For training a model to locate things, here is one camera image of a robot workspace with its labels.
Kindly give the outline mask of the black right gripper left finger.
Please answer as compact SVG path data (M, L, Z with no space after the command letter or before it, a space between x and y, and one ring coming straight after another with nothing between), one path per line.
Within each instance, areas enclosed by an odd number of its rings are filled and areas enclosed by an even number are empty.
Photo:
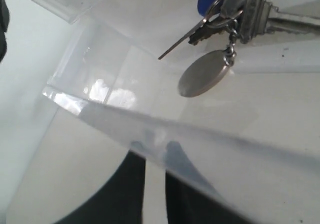
M146 160L128 152L105 185L60 223L143 223Z

